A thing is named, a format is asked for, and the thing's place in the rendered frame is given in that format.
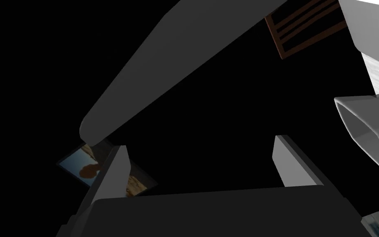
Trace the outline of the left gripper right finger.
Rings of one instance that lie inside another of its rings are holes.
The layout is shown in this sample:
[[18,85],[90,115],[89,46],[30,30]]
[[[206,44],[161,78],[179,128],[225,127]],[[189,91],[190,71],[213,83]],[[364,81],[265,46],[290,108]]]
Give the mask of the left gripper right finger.
[[284,136],[275,136],[272,159],[285,187],[323,185],[295,146]]

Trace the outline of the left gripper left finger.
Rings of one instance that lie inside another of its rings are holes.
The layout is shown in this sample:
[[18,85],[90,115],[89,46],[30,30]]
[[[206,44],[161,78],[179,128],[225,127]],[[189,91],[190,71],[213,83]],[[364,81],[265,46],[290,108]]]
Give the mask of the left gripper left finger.
[[84,212],[92,203],[100,199],[125,197],[131,164],[126,146],[116,146],[90,186],[80,207]]

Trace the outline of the framed blue and orange picture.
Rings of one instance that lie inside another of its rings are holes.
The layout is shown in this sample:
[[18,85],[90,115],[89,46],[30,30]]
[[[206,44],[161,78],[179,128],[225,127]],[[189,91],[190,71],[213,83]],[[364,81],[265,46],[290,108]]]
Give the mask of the framed blue and orange picture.
[[[104,140],[96,146],[88,146],[84,143],[76,151],[60,160],[58,166],[90,187],[113,147],[108,140]],[[157,185],[157,182],[132,160],[130,165],[126,197],[139,196],[142,192]]]

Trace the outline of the pale grey appliance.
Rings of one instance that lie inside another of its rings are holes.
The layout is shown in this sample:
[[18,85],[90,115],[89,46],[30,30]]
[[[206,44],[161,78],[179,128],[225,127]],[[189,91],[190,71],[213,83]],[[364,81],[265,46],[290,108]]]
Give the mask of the pale grey appliance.
[[379,94],[379,0],[338,0],[354,46]]

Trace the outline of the brown wooden slatted frame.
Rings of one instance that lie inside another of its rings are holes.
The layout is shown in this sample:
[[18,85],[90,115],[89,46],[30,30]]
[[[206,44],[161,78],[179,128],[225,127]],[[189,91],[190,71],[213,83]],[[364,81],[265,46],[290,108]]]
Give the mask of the brown wooden slatted frame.
[[347,27],[338,0],[287,0],[265,21],[281,59]]

